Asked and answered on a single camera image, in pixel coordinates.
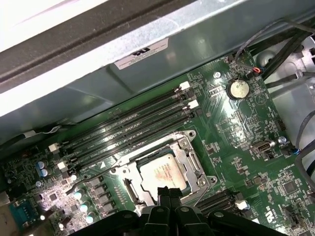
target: cpu socket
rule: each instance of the cpu socket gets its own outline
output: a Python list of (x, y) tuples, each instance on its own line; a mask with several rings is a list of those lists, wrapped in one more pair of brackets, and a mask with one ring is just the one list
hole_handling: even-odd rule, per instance
[(122, 156), (110, 174), (119, 175), (135, 205), (156, 205), (158, 187), (180, 188), (182, 203), (201, 197), (216, 182), (206, 176), (191, 145), (194, 130), (164, 136)]

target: black cable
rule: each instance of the black cable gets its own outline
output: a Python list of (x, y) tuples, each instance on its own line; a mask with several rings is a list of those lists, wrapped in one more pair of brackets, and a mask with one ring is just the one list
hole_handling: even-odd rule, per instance
[[(303, 73), (303, 77), (315, 77), (315, 72), (302, 72), (302, 73)], [(296, 76), (296, 74), (289, 75), (289, 76), (284, 77), (282, 79), (279, 79), (277, 81), (267, 83), (266, 87), (268, 89), (270, 89), (270, 88), (273, 88), (273, 87), (284, 85), (286, 83), (290, 83), (290, 82), (292, 82), (294, 80), (297, 80), (297, 79), (298, 79), (298, 77)]]
[(250, 44), (252, 43), (255, 39), (257, 39), (262, 33), (264, 33), (265, 31), (267, 31), (270, 27), (278, 24), (278, 23), (287, 23), (295, 28), (298, 28), (300, 30), (304, 30), (304, 31), (307, 31), (307, 32), (310, 32), (310, 33), (315, 33), (315, 29), (313, 28), (310, 28), (308, 26), (304, 26), (302, 24), (299, 24), (299, 23), (296, 23), (296, 22), (293, 22), (291, 20), (288, 20), (288, 19), (284, 19), (284, 18), (281, 18), (281, 19), (278, 19), (278, 20), (275, 20), (273, 22), (271, 22), (270, 24), (266, 25), (264, 28), (262, 28), (260, 31), (258, 31), (256, 34), (254, 34), (250, 39), (248, 39), (236, 52), (236, 55), (235, 55), (235, 61), (238, 61), (239, 59), (239, 56), (241, 54), (241, 52)]
[(313, 116), (315, 116), (315, 110), (310, 112), (303, 120), (303, 122), (300, 125), (300, 129), (299, 132), (297, 134), (296, 137), (296, 143), (295, 143), (295, 147), (297, 149), (300, 148), (300, 142), (301, 142), (301, 138), (302, 138), (302, 134), (304, 132), (305, 127), (307, 126), (307, 124), (310, 122), (310, 120), (313, 118)]
[(10, 146), (14, 145), (15, 143), (21, 141), (25, 139), (25, 135), (24, 134), (19, 134), (18, 136), (15, 136), (14, 138), (6, 141), (5, 143), (0, 145), (0, 150), (4, 150), (9, 148)]
[(311, 189), (315, 192), (315, 183), (312, 181), (311, 177), (306, 172), (302, 159), (315, 150), (315, 140), (311, 141), (301, 152), (297, 155), (295, 159), (295, 166), (299, 170), (303, 179), (309, 184)]
[(273, 74), (279, 66), (293, 53), (299, 45), (311, 34), (309, 32), (301, 32), (296, 34), (291, 38), (286, 45), (276, 54), (274, 58), (270, 60), (265, 66), (265, 71), (262, 73), (263, 80), (268, 79), (268, 77)]
[(315, 160), (310, 164), (310, 166), (307, 168), (306, 173), (312, 177), (313, 173), (315, 171)]

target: sticker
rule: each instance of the sticker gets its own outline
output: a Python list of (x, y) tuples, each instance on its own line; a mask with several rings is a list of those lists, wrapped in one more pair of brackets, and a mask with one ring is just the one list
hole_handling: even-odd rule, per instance
[(133, 53), (132, 55), (125, 57), (114, 64), (118, 67), (118, 69), (122, 70), (127, 68), (128, 66), (135, 64), (138, 61), (141, 61), (149, 56), (154, 55), (168, 47), (168, 38), (157, 42), (147, 48), (143, 48), (138, 52)]

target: green circuit board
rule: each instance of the green circuit board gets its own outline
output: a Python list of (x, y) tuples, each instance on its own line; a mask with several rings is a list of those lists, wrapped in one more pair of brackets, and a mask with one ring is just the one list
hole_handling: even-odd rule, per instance
[[(241, 58), (243, 63), (254, 65), (248, 52)], [(234, 100), (226, 90), (232, 80), (239, 78), (246, 81), (250, 91), (246, 98)], [(190, 85), (190, 94), (183, 92), (186, 98), (183, 94), (166, 96), (185, 82)], [(183, 107), (193, 100), (198, 107), (183, 112)], [(248, 69), (231, 62), (229, 56), (16, 153), (2, 166), (6, 178), (10, 178), (7, 193), (16, 199), (27, 199), (37, 217), (51, 207), (62, 209), (55, 211), (50, 222), (53, 235), (68, 235), (89, 225), (85, 220), (89, 212), (93, 212), (95, 222), (119, 210), (135, 210), (124, 180), (118, 175), (106, 173), (97, 183), (109, 198), (106, 209), (98, 203), (95, 187), (89, 184), (79, 186), (85, 190), (80, 200), (72, 193), (65, 196), (74, 183), (102, 173), (132, 150), (184, 130), (196, 132), (192, 146), (198, 159), (206, 175), (218, 179), (204, 199), (225, 189), (240, 192), (250, 206), (244, 217), (288, 235), (315, 235), (310, 189), (294, 166), (295, 155), (288, 151), (294, 148), (292, 144), (278, 142), (280, 136), (287, 135), (264, 81), (259, 76), (249, 76)], [(272, 143), (270, 150), (260, 152), (254, 148), (254, 144), (266, 140)], [(115, 143), (116, 151), (107, 154), (110, 150), (102, 150), (106, 142)], [(57, 152), (49, 150), (53, 144), (58, 144)], [(38, 167), (40, 161), (45, 163), (47, 176)], [(76, 179), (62, 172), (58, 166), (61, 162), (75, 167)], [(87, 213), (79, 210), (85, 201), (92, 203)], [(297, 220), (292, 222), (288, 214), (294, 214)], [(58, 225), (67, 216), (71, 221), (60, 230)]]

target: red wire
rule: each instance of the red wire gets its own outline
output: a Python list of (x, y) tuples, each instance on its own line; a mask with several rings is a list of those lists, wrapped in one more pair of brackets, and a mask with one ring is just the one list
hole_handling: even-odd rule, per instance
[(261, 73), (261, 69), (259, 69), (258, 67), (254, 67), (252, 70), (258, 74)]

